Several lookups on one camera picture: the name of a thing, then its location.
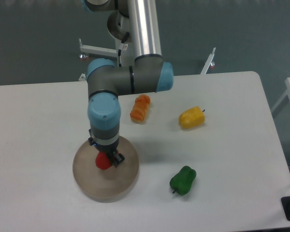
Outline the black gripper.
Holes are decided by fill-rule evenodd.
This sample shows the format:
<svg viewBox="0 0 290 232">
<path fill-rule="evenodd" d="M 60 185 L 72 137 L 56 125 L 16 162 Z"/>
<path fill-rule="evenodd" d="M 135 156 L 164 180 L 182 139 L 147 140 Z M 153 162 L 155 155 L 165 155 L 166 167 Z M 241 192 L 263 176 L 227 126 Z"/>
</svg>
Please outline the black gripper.
<svg viewBox="0 0 290 232">
<path fill-rule="evenodd" d="M 107 153 L 107 157 L 112 166 L 118 167 L 125 160 L 125 157 L 117 150 L 119 133 L 109 139 L 101 139 L 96 137 L 92 133 L 92 130 L 89 129 L 89 135 L 89 145 L 95 147 L 99 152 Z"/>
</svg>

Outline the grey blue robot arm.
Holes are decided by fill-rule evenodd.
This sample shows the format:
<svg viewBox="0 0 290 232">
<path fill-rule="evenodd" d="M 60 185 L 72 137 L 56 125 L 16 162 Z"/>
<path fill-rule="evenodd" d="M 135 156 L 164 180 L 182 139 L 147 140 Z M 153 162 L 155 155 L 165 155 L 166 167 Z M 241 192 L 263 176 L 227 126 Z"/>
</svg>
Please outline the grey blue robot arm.
<svg viewBox="0 0 290 232">
<path fill-rule="evenodd" d="M 170 90 L 174 74 L 172 65 L 162 57 L 156 3 L 153 0 L 84 0 L 91 12 L 113 11 L 129 20 L 129 29 L 122 23 L 113 25 L 120 32 L 116 39 L 131 42 L 132 65 L 118 66 L 105 58 L 93 60 L 87 68 L 89 144 L 104 152 L 110 164 L 117 167 L 124 161 L 119 153 L 121 108 L 118 96 Z"/>
</svg>

